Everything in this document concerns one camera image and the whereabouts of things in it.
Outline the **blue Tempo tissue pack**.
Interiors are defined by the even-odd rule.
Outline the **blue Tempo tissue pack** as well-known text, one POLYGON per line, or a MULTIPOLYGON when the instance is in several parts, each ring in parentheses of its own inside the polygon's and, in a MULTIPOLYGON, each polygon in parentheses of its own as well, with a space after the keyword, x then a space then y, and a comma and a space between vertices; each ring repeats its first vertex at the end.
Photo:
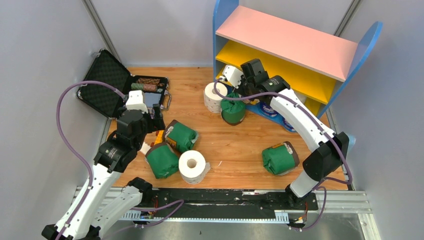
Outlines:
POLYGON ((270 118, 276 118, 279 115, 277 111, 263 101, 259 103, 259 109, 265 116, 270 118))

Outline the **cream roll brown band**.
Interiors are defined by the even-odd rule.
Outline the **cream roll brown band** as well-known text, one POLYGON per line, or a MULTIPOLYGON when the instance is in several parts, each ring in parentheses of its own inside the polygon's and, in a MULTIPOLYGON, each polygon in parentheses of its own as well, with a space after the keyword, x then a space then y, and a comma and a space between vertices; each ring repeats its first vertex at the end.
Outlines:
POLYGON ((298 100, 300 101, 300 102, 302 102, 303 104, 306 102, 306 100, 308 99, 305 95, 303 95, 302 93, 299 93, 299 92, 295 92, 295 94, 296 94, 296 96, 297 96, 297 98, 298 98, 298 100))

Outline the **cream roll blue picture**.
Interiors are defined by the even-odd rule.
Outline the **cream roll blue picture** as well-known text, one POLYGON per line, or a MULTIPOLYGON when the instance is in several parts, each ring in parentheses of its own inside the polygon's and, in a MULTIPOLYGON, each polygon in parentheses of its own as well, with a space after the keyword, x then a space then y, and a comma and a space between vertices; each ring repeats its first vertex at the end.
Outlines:
POLYGON ((263 96, 259 96, 259 97, 252 97, 249 99, 244 99, 242 100, 243 103, 245 103, 246 105, 250 105, 250 106, 254 106, 259 104, 260 102, 262 102, 264 99, 263 96))

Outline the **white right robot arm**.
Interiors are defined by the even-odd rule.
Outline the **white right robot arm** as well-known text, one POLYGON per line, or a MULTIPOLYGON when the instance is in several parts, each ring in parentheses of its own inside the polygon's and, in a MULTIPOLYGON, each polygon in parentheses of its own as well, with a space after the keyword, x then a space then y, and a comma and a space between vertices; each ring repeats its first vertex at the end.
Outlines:
POLYGON ((311 152, 302 163, 301 174, 286 188, 286 204, 298 209, 305 203, 306 195, 346 163, 350 139, 346 133, 335 133, 322 123, 281 76, 269 77, 258 58, 243 63, 241 71, 236 91, 242 98, 258 99, 278 112, 302 137, 311 152))

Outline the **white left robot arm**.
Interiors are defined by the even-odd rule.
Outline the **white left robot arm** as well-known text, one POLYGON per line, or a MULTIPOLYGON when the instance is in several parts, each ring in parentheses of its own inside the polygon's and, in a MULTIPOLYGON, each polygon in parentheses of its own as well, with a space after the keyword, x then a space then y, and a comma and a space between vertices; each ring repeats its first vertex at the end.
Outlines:
POLYGON ((47 240, 100 240, 108 229, 130 208, 149 206, 153 201, 152 185, 136 177, 129 190, 99 209, 111 186, 142 149, 147 134, 164 130, 160 107, 153 114, 140 109, 126 109, 116 121, 114 130, 100 145, 91 173, 71 207, 55 224, 44 227, 47 240))

